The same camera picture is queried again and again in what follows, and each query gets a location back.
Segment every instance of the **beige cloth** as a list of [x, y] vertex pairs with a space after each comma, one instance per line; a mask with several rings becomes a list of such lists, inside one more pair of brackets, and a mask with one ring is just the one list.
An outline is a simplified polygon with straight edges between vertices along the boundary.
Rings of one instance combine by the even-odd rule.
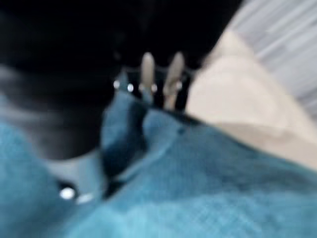
[[317, 170], [315, 125], [232, 32], [207, 57], [186, 112], [250, 146]]

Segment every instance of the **silver stud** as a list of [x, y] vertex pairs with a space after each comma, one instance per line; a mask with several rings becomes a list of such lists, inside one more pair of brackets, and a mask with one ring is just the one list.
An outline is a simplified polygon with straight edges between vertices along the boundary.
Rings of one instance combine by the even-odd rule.
[[158, 86], [156, 84], [152, 84], [151, 90], [152, 92], [156, 93], [158, 91]]
[[176, 83], [176, 89], [177, 89], [177, 91], [182, 90], [182, 88], [183, 88], [183, 83], [182, 83], [181, 81], [178, 81], [178, 82]]
[[65, 200], [72, 200], [75, 197], [75, 190], [70, 188], [70, 187], [66, 187], [63, 188], [60, 192], [59, 195], [61, 196], [61, 198], [65, 199]]
[[129, 83], [129, 84], [128, 84], [128, 91], [129, 91], [130, 93], [132, 93], [133, 90], [134, 90], [133, 84]]
[[144, 90], [144, 85], [142, 83], [139, 84], [139, 91], [140, 92], [143, 92]]
[[118, 88], [120, 87], [120, 82], [119, 82], [118, 80], [114, 81], [114, 82], [113, 82], [113, 87], [114, 87], [115, 89], [118, 89]]

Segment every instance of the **white fabric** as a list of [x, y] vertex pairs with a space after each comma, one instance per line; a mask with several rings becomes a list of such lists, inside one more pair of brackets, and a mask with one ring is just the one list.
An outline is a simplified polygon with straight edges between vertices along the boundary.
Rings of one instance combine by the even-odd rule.
[[317, 130], [234, 33], [225, 32], [191, 87], [186, 112], [268, 153], [317, 170]]

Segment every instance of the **teal fabric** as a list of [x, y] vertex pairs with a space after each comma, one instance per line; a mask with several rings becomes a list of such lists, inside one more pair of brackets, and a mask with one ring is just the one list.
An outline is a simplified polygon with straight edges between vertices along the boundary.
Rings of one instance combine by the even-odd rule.
[[0, 137], [1, 238], [317, 237], [315, 173], [126, 93], [103, 127], [107, 199], [62, 200], [23, 136]]

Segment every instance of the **black fabric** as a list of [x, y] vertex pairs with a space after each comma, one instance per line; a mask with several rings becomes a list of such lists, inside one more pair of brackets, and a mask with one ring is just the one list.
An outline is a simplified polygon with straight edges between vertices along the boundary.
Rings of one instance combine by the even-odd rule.
[[[99, 143], [102, 111], [122, 65], [139, 66], [150, 51], [165, 66], [182, 51], [198, 67], [240, 2], [1, 1], [0, 91], [15, 109], [4, 113], [42, 157], [85, 153]], [[46, 112], [53, 113], [35, 119]]]

